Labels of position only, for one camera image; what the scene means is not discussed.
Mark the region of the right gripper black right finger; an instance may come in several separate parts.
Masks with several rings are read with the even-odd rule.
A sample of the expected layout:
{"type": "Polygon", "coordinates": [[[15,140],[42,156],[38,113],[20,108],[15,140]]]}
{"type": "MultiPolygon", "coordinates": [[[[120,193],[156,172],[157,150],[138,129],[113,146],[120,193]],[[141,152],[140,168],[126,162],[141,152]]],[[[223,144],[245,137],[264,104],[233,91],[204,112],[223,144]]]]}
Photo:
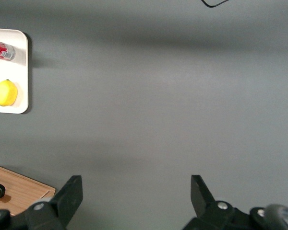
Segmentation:
{"type": "Polygon", "coordinates": [[[191,202],[196,217],[185,230],[248,230],[249,216],[225,201],[215,200],[199,175],[191,177],[191,202]]]}

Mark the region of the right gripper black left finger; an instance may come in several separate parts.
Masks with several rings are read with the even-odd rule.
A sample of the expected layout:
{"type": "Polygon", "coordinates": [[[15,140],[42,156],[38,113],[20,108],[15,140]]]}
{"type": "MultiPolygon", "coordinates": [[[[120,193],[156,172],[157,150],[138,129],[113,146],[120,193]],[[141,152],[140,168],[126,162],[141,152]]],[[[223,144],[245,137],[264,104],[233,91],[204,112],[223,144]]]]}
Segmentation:
{"type": "Polygon", "coordinates": [[[65,230],[83,200],[80,175],[73,175],[49,200],[38,201],[25,211],[29,230],[65,230]]]}

